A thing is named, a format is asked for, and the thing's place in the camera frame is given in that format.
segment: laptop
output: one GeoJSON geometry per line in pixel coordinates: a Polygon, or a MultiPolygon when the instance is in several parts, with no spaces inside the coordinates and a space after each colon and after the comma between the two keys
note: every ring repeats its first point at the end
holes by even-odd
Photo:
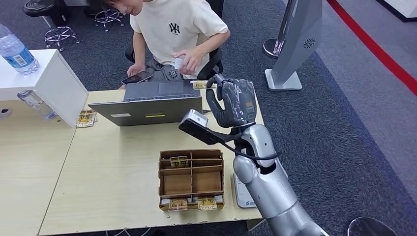
{"type": "Polygon", "coordinates": [[[89,107],[117,126],[181,122],[203,109],[199,90],[188,80],[128,84],[123,102],[90,103],[89,107]]]}

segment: man's hand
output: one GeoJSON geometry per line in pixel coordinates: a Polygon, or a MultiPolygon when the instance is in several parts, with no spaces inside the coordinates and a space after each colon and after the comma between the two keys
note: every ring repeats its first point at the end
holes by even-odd
{"type": "Polygon", "coordinates": [[[145,70],[145,65],[144,64],[133,64],[127,70],[127,76],[128,77],[134,76],[137,73],[139,73],[141,71],[144,71],[144,70],[145,70]]]}
{"type": "Polygon", "coordinates": [[[185,56],[185,58],[182,60],[182,66],[179,69],[179,72],[183,75],[194,74],[197,67],[201,65],[201,59],[204,57],[204,55],[205,53],[198,47],[182,50],[181,52],[175,53],[174,58],[185,56]]]}

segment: cardboard box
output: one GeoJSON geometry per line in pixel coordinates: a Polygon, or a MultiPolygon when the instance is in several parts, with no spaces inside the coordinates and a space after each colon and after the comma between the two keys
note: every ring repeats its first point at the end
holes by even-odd
{"type": "Polygon", "coordinates": [[[224,163],[218,149],[162,151],[159,158],[159,208],[168,210],[169,199],[187,198],[188,209],[198,209],[196,197],[216,197],[224,207],[224,163]],[[172,168],[170,158],[187,156],[188,167],[172,168]]]}

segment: robotic arm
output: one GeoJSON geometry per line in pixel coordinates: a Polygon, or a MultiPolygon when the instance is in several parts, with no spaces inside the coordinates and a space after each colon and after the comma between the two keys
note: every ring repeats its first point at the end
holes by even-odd
{"type": "Polygon", "coordinates": [[[252,84],[215,75],[208,81],[207,88],[207,102],[217,123],[224,128],[231,127],[231,133],[208,129],[208,119],[194,110],[183,118],[179,128],[208,145],[221,143],[236,154],[235,173],[246,185],[274,235],[328,236],[299,203],[267,128],[255,123],[256,99],[252,84]],[[217,98],[224,101],[224,110],[214,91],[209,89],[213,83],[218,84],[217,98]],[[231,140],[235,149],[226,144],[231,140]]]}

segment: floor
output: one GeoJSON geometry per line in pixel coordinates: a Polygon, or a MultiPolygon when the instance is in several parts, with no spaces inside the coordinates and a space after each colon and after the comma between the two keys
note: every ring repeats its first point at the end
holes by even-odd
{"type": "MultiPolygon", "coordinates": [[[[30,49],[44,48],[46,24],[21,12],[24,0],[5,0],[0,22],[30,49]]],[[[355,20],[417,78],[417,23],[402,23],[374,0],[339,0],[355,20]]],[[[417,98],[394,77],[323,1],[323,42],[298,70],[301,91],[270,92],[261,50],[277,34],[281,0],[228,0],[223,19],[232,37],[222,47],[226,77],[253,81],[264,122],[306,211],[330,235],[355,217],[376,217],[399,235],[417,231],[417,98]]],[[[130,62],[132,29],[95,28],[82,9],[71,26],[82,41],[62,53],[88,90],[116,89],[130,62]]],[[[248,233],[244,222],[164,227],[167,235],[271,235],[267,224],[248,233]]],[[[135,230],[139,236],[144,230],[135,230]]],[[[85,235],[104,236],[104,232],[85,235]]]]}

